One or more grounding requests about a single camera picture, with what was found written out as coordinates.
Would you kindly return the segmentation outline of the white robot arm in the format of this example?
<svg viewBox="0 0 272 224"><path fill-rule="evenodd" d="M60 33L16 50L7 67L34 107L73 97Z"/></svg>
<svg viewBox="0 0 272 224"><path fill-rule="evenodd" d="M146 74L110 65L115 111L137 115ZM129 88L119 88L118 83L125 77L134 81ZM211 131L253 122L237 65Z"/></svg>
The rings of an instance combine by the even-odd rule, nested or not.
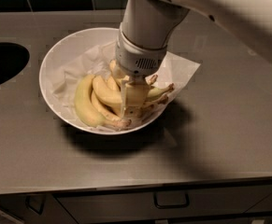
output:
<svg viewBox="0 0 272 224"><path fill-rule="evenodd" d="M174 29L189 11L209 18L272 63L272 0L128 0L116 41L118 68L130 77L122 85L122 115L143 103L144 78L160 68Z"/></svg>

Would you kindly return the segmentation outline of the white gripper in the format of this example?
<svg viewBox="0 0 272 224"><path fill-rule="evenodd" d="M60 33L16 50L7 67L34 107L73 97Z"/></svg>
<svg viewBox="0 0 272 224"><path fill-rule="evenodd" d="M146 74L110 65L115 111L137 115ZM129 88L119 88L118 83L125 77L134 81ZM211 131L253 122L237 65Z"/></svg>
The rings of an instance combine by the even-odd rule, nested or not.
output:
<svg viewBox="0 0 272 224"><path fill-rule="evenodd" d="M121 115L127 119L141 116L141 107L150 86L144 77L158 71L166 55L167 34L163 30L129 27L121 24L116 40L116 61L128 76L121 84Z"/></svg>

